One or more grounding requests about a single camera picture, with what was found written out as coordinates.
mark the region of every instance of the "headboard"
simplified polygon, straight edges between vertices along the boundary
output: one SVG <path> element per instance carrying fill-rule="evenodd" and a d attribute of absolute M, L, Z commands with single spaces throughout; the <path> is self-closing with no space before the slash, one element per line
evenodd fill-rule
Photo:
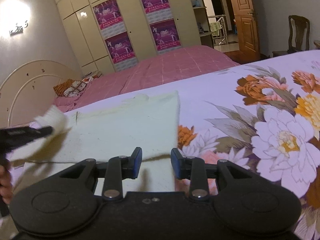
<path fill-rule="evenodd" d="M 80 74 L 58 62 L 36 60 L 26 63 L 0 86 L 0 127 L 31 122 L 48 110 L 56 94 L 53 87 Z"/>

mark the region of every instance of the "tile floor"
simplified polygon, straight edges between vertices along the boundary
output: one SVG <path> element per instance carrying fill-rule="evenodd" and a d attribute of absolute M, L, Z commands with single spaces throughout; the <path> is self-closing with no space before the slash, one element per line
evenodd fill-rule
<path fill-rule="evenodd" d="M 238 42 L 238 35 L 235 34 L 229 34 L 228 40 L 230 41 L 236 41 Z M 225 45 L 216 45 L 214 46 L 214 49 L 221 51 L 223 53 L 230 52 L 230 51 L 236 51 L 239 50 L 239 43 L 232 43 L 232 44 L 225 44 Z"/>

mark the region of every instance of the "yellow flower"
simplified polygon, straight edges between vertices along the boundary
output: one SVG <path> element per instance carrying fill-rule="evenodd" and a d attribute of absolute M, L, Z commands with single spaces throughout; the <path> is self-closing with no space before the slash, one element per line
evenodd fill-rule
<path fill-rule="evenodd" d="M 193 134 L 195 128 L 192 126 L 191 129 L 188 127 L 183 127 L 179 125 L 179 132 L 178 132 L 178 148 L 182 150 L 183 146 L 188 146 L 190 142 L 197 136 Z"/>
<path fill-rule="evenodd" d="M 320 131 L 320 99 L 314 95 L 307 95 L 297 99 L 298 106 L 295 108 L 296 114 L 301 114 L 313 126 L 315 137 L 319 140 Z"/>

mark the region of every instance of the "pillow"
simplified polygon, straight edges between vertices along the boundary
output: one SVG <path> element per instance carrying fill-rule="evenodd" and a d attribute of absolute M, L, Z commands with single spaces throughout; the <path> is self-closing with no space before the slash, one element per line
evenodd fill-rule
<path fill-rule="evenodd" d="M 53 87 L 56 94 L 60 97 L 74 97 L 86 86 L 82 81 L 68 79 L 66 82 Z"/>

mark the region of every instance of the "flower center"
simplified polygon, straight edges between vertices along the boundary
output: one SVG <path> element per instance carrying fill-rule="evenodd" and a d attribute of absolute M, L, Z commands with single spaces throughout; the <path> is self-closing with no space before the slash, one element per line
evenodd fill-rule
<path fill-rule="evenodd" d="M 278 150 L 286 157 L 289 157 L 289 152 L 291 151 L 300 151 L 297 138 L 291 132 L 281 131 L 278 136 L 278 143 Z"/>

